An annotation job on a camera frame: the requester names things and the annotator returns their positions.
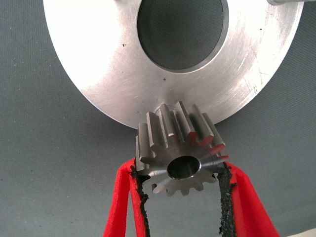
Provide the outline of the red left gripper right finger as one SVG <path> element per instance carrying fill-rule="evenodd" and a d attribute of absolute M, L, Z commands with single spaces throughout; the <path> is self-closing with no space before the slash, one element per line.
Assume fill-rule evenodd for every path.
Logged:
<path fill-rule="evenodd" d="M 223 237 L 278 237 L 249 177 L 237 166 L 224 162 L 219 173 Z"/>

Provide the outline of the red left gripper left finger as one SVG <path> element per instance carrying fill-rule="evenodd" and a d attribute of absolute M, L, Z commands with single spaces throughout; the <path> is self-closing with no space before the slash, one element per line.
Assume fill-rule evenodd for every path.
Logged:
<path fill-rule="evenodd" d="M 145 210 L 145 203 L 149 197 L 143 192 L 135 158 L 122 164 L 117 171 L 104 237 L 125 236 L 129 198 L 132 201 L 136 235 L 149 237 L 149 221 Z"/>

